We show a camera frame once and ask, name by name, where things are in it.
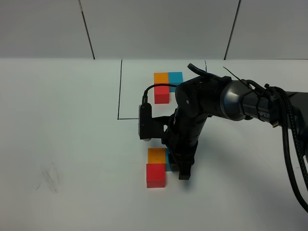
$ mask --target red block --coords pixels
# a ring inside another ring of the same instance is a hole
[[[158,103],[169,103],[170,102],[170,91],[168,86],[159,86],[154,88],[154,99],[155,104]]]
[[[147,164],[146,165],[146,187],[164,188],[166,186],[166,165]]]

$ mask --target blue block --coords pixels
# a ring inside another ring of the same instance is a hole
[[[171,166],[169,163],[169,154],[170,154],[170,151],[168,148],[166,148],[166,172],[171,172]]]
[[[183,82],[182,72],[169,72],[168,73],[169,84],[178,85]],[[175,92],[175,87],[169,87],[170,92]]]

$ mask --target robotic arm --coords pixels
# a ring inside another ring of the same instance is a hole
[[[176,87],[178,107],[171,116],[152,118],[152,107],[147,102],[150,88],[168,84],[153,85],[145,91],[139,107],[140,139],[160,138],[172,154],[174,164],[171,167],[179,170],[180,180],[188,180],[198,137],[208,117],[219,116],[234,121],[257,118],[273,127],[281,126],[290,183],[299,203],[308,212],[308,205],[296,184],[288,141],[289,128],[308,189],[308,173],[303,158],[308,157],[308,93],[285,92],[269,85],[263,88],[251,80],[218,77],[192,64],[188,68],[199,76]]]

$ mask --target orange block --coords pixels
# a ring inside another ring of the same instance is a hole
[[[148,164],[165,164],[166,149],[165,148],[149,148]]]
[[[154,73],[154,84],[169,83],[168,73]]]

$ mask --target white table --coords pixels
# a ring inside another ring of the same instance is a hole
[[[153,72],[191,61],[122,63],[119,118],[138,116]],[[204,61],[192,61],[203,67]],[[209,118],[189,183],[167,173],[147,189],[138,121],[117,120],[120,60],[0,60],[0,228],[32,231],[305,231],[282,153],[281,129]],[[207,61],[207,70],[307,91],[307,61]],[[154,116],[175,108],[154,105]],[[295,174],[300,179],[292,139]],[[307,199],[302,180],[300,189]]]

